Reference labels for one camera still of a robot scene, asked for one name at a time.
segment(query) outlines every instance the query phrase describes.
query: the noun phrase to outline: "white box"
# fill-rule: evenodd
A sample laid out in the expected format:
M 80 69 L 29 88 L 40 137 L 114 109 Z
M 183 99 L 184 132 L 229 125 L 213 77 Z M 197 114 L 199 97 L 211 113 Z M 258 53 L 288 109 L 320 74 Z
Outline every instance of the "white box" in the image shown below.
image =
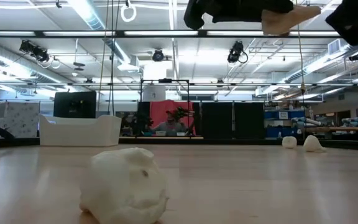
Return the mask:
M 121 118 L 57 118 L 40 115 L 41 146 L 116 146 Z

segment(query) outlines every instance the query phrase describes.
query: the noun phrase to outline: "white blob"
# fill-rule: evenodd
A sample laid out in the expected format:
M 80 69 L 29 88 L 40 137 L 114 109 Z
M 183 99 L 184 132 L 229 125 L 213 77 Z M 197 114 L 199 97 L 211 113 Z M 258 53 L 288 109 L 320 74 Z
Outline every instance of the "white blob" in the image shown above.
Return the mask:
M 294 148 L 296 148 L 297 142 L 298 141 L 296 140 L 295 137 L 287 136 L 287 137 L 283 138 L 282 144 L 285 149 L 294 149 Z
M 320 145 L 318 138 L 315 136 L 308 136 L 303 144 L 306 152 L 326 152 L 326 148 Z
M 80 186 L 80 208 L 100 224 L 152 224 L 165 211 L 167 181 L 140 148 L 93 156 Z

